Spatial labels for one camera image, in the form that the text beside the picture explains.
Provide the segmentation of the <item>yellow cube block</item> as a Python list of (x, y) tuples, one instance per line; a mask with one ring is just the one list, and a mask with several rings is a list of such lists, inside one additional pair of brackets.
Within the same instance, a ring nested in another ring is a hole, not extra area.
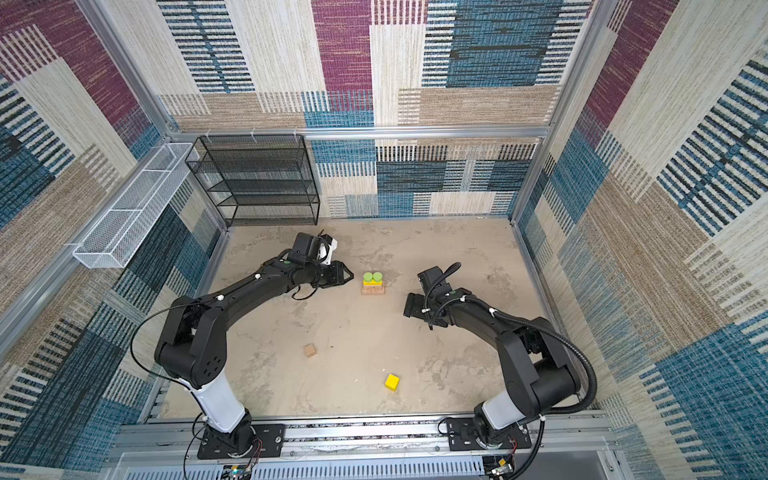
[(396, 392), (400, 384), (400, 378), (394, 374), (388, 374), (385, 380), (385, 388), (389, 391)]

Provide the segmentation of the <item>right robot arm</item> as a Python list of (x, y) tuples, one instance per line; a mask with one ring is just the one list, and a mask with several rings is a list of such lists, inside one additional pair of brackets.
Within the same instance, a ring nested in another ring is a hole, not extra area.
[(475, 408), (473, 423), (481, 445), (496, 446), (506, 441), (513, 426), (538, 418), (578, 393), (581, 378), (570, 350), (548, 320), (511, 316), (465, 288), (453, 288), (448, 277), (459, 268), (455, 263), (445, 271), (432, 267), (418, 273), (423, 292), (408, 295), (404, 315), (423, 320), (431, 329), (464, 329), (494, 347), (503, 390)]

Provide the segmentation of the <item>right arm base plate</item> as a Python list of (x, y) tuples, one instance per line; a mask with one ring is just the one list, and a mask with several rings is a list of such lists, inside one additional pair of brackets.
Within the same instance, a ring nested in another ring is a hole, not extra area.
[(444, 417), (437, 431), (448, 439), (450, 451), (528, 449), (533, 444), (528, 431), (515, 423), (482, 433), (474, 418)]

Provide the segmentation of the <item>natural wood block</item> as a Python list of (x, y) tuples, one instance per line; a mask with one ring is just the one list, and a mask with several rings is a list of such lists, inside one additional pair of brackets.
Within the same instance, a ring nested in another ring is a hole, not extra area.
[(361, 288), (362, 295), (384, 295), (385, 293), (384, 285), (363, 285)]

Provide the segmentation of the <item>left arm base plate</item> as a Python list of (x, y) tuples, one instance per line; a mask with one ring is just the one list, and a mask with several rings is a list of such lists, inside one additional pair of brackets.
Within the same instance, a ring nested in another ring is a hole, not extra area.
[(284, 424), (251, 424), (224, 434), (206, 426), (198, 447), (198, 460), (277, 458), (283, 448)]

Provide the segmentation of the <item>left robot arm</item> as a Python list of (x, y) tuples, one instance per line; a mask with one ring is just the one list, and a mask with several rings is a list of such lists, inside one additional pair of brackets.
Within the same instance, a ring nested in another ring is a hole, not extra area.
[(256, 447), (252, 416), (225, 373), (230, 328), (262, 304), (308, 285), (343, 286), (354, 278), (333, 258), (338, 242), (328, 234), (298, 233), (293, 246), (243, 279), (202, 297), (172, 303), (160, 333), (155, 362), (189, 389), (206, 417), (206, 432), (224, 454), (243, 457)]

